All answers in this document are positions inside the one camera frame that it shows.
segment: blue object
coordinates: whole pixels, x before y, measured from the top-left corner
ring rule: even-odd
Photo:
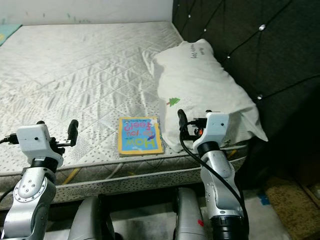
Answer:
[[[262,205],[270,205],[269,199],[265,193],[259,193],[258,197],[260,198]]]
[[[0,46],[17,31],[22,24],[4,24],[0,25]]]

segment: red label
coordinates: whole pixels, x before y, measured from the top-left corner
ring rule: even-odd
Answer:
[[[203,227],[205,224],[204,224],[204,222],[202,221],[202,220],[198,220],[198,224],[201,226],[201,227]]]

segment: pillow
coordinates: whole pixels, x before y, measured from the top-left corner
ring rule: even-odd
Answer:
[[[153,77],[158,82],[159,118],[162,137],[174,151],[182,150],[179,140],[178,110],[189,121],[205,118],[206,110],[229,114],[229,124],[221,147],[253,136],[268,141],[255,103],[222,68],[210,44],[201,39],[182,42],[153,59]],[[185,142],[192,148],[192,142]]]

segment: yellow book border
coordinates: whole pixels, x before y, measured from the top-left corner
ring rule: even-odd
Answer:
[[[131,151],[122,151],[122,120],[123,119],[156,119],[157,123],[154,124],[155,128],[155,139],[158,145],[158,149],[154,150],[145,150],[145,151],[139,151],[139,150],[131,150]],[[160,138],[160,129],[159,129],[159,119],[156,116],[141,116],[141,117],[119,117],[119,133],[118,133],[118,151],[122,155],[145,155],[145,154],[162,154],[164,152],[162,141]]]

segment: bed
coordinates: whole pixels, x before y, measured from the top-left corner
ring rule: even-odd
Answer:
[[[62,140],[70,121],[79,121],[77,144],[56,173],[54,202],[201,181],[200,166],[165,142],[159,155],[119,157],[117,149],[119,117],[159,114],[151,61],[182,40],[170,22],[37,25],[22,26],[0,47],[1,136],[43,120]],[[247,150],[245,142],[225,148],[236,170]],[[18,145],[1,144],[0,159],[4,192],[29,165]],[[1,207],[10,204],[8,197]]]

